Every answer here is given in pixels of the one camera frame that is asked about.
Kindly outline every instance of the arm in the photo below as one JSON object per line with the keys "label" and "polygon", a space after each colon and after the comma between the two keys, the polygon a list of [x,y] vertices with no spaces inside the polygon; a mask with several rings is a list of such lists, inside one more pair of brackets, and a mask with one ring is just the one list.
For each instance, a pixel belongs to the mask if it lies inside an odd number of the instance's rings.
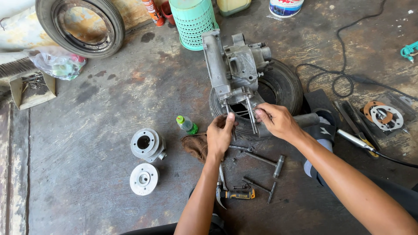
{"label": "arm", "polygon": [[218,116],[208,127],[208,156],[200,179],[178,221],[175,235],[207,234],[211,223],[219,165],[231,142],[234,113]]}
{"label": "arm", "polygon": [[257,120],[263,121],[276,137],[294,145],[321,174],[347,210],[369,232],[418,234],[417,222],[401,205],[365,175],[300,129],[287,108],[267,103],[256,108]]}

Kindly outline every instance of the black cable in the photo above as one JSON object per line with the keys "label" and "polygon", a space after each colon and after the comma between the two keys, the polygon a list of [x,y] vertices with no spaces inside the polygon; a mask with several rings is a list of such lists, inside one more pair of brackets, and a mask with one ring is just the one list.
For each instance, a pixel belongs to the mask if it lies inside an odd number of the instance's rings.
{"label": "black cable", "polygon": [[404,166],[409,166],[409,167],[413,167],[413,168],[418,168],[418,165],[415,165],[415,164],[412,164],[412,163],[408,163],[408,162],[404,162],[404,161],[400,161],[400,160],[396,160],[396,159],[394,159],[394,158],[388,157],[388,156],[386,156],[385,154],[380,153],[380,152],[377,152],[377,151],[373,151],[373,152],[374,152],[375,154],[377,154],[377,155],[379,155],[379,156],[383,157],[383,158],[386,158],[387,160],[390,160],[390,161],[393,161],[393,162],[399,163],[399,164],[401,164],[401,165],[404,165]]}
{"label": "black cable", "polygon": [[[323,72],[321,72],[321,73],[319,73],[319,74],[316,74],[316,75],[312,76],[312,77],[308,80],[308,83],[306,84],[306,90],[307,90],[308,92],[310,92],[310,90],[309,90],[309,85],[311,84],[311,82],[312,82],[315,78],[317,78],[317,77],[319,77],[319,76],[321,76],[321,75],[323,75],[323,74],[339,74],[339,76],[337,76],[336,78],[334,78],[334,80],[332,81],[332,87],[331,87],[331,88],[332,88],[332,92],[334,92],[334,94],[335,94],[336,96],[338,96],[338,97],[344,98],[344,97],[347,97],[347,96],[350,96],[351,94],[353,94],[353,92],[354,92],[354,84],[353,84],[353,81],[355,81],[355,82],[359,82],[359,83],[363,83],[363,84],[374,84],[374,85],[378,85],[378,86],[381,86],[381,87],[384,87],[384,88],[390,89],[390,90],[392,90],[392,91],[394,91],[394,92],[397,92],[397,93],[402,94],[402,95],[404,95],[404,96],[406,96],[406,97],[408,97],[408,98],[411,98],[411,99],[413,99],[413,100],[418,101],[418,98],[413,97],[413,96],[410,96],[410,95],[408,95],[408,94],[405,94],[405,93],[403,93],[403,92],[401,92],[401,91],[399,91],[399,90],[397,90],[397,89],[395,89],[395,88],[393,88],[393,87],[389,87],[389,86],[386,86],[386,85],[384,85],[384,84],[381,84],[381,83],[375,82],[375,81],[373,81],[373,80],[371,80],[371,79],[369,79],[369,78],[366,78],[366,77],[361,77],[361,76],[350,75],[350,74],[346,74],[346,73],[344,73],[345,68],[347,67],[347,58],[346,58],[346,55],[345,55],[345,44],[344,44],[344,41],[341,39],[341,37],[340,37],[339,33],[340,33],[342,30],[344,30],[344,29],[346,29],[346,28],[349,28],[349,27],[351,27],[351,26],[353,26],[353,25],[357,24],[358,22],[360,22],[360,21],[362,21],[362,20],[364,20],[364,19],[368,19],[368,18],[372,18],[372,17],[380,16],[380,15],[383,13],[385,3],[386,3],[386,0],[382,0],[382,2],[380,3],[380,10],[379,10],[379,13],[378,13],[378,14],[375,14],[375,15],[367,15],[367,16],[365,16],[365,17],[363,17],[363,18],[361,18],[361,19],[359,19],[359,20],[357,20],[357,21],[355,21],[355,22],[352,22],[352,23],[351,23],[351,24],[349,24],[349,25],[346,25],[346,26],[344,26],[344,27],[341,27],[341,28],[339,28],[339,29],[337,30],[337,34],[336,34],[336,36],[337,36],[337,38],[338,38],[339,42],[341,43],[341,47],[342,47],[342,56],[343,56],[343,66],[342,66],[341,71],[330,71],[330,70],[326,70],[326,69],[324,69],[324,68],[321,68],[321,67],[319,67],[319,66],[317,66],[317,65],[314,65],[314,64],[309,64],[309,63],[299,64],[298,66],[296,66],[296,68],[295,68],[295,74],[296,74],[296,76],[298,77],[298,79],[299,79],[299,80],[300,80],[300,75],[299,75],[299,73],[298,73],[298,68],[299,68],[300,66],[311,66],[311,67],[314,67],[314,68],[316,68],[316,69],[320,69],[320,70],[322,70],[322,71],[323,71]],[[335,90],[335,84],[336,84],[336,82],[337,82],[339,79],[342,79],[342,78],[345,78],[345,79],[346,79],[346,80],[350,83],[349,93],[348,93],[348,94],[346,94],[346,95],[342,95],[342,94],[338,93],[338,92]]]}

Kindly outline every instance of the red cup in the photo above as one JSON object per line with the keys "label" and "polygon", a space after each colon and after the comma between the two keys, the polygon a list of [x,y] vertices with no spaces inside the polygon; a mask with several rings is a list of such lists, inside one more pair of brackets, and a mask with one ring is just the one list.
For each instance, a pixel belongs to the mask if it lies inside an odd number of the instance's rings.
{"label": "red cup", "polygon": [[161,11],[163,12],[163,16],[168,19],[170,24],[176,25],[173,14],[171,13],[170,3],[168,1],[161,4]]}

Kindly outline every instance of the green tool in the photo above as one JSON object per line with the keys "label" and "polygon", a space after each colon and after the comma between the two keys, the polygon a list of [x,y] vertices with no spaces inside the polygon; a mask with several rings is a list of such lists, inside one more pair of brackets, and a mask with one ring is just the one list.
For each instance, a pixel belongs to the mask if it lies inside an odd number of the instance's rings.
{"label": "green tool", "polygon": [[406,45],[404,48],[400,50],[400,55],[407,58],[412,63],[414,62],[415,55],[418,55],[418,41],[414,42],[411,45]]}

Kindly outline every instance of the white bucket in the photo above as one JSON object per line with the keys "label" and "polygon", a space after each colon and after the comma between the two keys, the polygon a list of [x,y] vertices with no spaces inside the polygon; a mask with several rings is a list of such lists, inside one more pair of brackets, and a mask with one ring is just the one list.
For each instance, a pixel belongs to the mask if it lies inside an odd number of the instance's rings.
{"label": "white bucket", "polygon": [[296,15],[302,7],[303,0],[270,0],[270,12],[280,18]]}

